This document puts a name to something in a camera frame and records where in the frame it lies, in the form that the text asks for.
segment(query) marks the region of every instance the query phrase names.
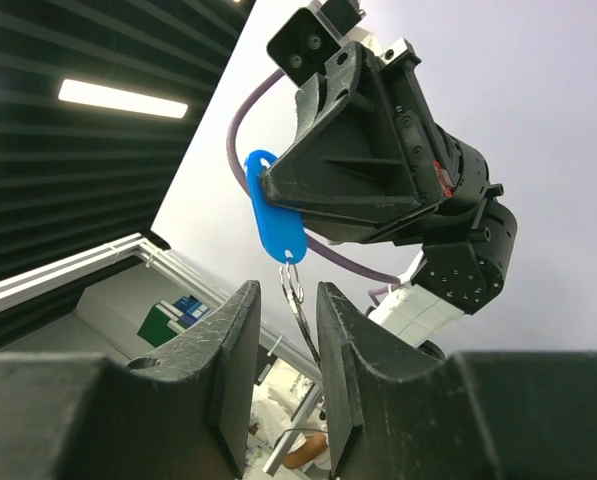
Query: dark ceiling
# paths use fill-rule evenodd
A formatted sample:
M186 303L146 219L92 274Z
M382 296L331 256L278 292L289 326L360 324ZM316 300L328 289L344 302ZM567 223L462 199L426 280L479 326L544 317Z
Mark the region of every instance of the dark ceiling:
M149 227L253 2L0 0L0 280L134 232L164 245ZM176 120L62 102L66 78L189 109ZM132 264L1 313L0 344Z

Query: bolt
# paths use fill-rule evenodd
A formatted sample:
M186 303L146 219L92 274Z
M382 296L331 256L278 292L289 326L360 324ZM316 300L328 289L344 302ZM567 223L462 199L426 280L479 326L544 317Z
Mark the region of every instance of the bolt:
M300 55L292 55L289 62L293 68L300 68L302 66L302 57Z
M309 48L318 50L322 46L322 40L318 35L311 35L309 37Z

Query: fluorescent light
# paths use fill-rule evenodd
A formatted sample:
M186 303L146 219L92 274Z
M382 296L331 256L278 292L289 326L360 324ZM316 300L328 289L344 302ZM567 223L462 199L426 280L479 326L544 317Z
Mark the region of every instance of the fluorescent light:
M184 103L69 79L62 82L58 98L66 102L163 117L182 118L187 112Z

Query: purple cable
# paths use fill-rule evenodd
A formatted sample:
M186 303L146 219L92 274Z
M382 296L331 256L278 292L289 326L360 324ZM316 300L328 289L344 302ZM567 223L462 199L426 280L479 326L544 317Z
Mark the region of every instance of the purple cable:
M227 159L229 160L229 167L231 168L234 177L236 177L236 180L238 181L242 189L245 191L245 193L247 193L247 195L249 195L249 188L247 188L245 172L242 168L242 165L240 164L240 160L238 160L238 154L236 152L236 136L238 135L238 129L240 128L240 124L242 123L249 110L251 110L251 107L253 107L256 104L256 102L260 99L260 97L262 97L283 76L284 72L282 70L276 70L274 73L271 74L269 78L267 78L253 92L251 92L251 94L245 99L243 104L240 106L238 111L236 111L236 114L234 115L234 118L231 120L231 124L229 125L229 129L227 130ZM349 270L350 272L356 273L371 280L376 280L378 282L388 283L391 285L400 285L400 279L398 277L389 275L387 273L377 272L376 270L372 270L371 268L356 263L353 260L335 252L326 245L323 245L318 240L309 235L307 235L307 242L309 248L313 250L315 253L317 253L321 257L326 258L330 262L333 262L336 265ZM375 291L386 293L387 287L382 287Z

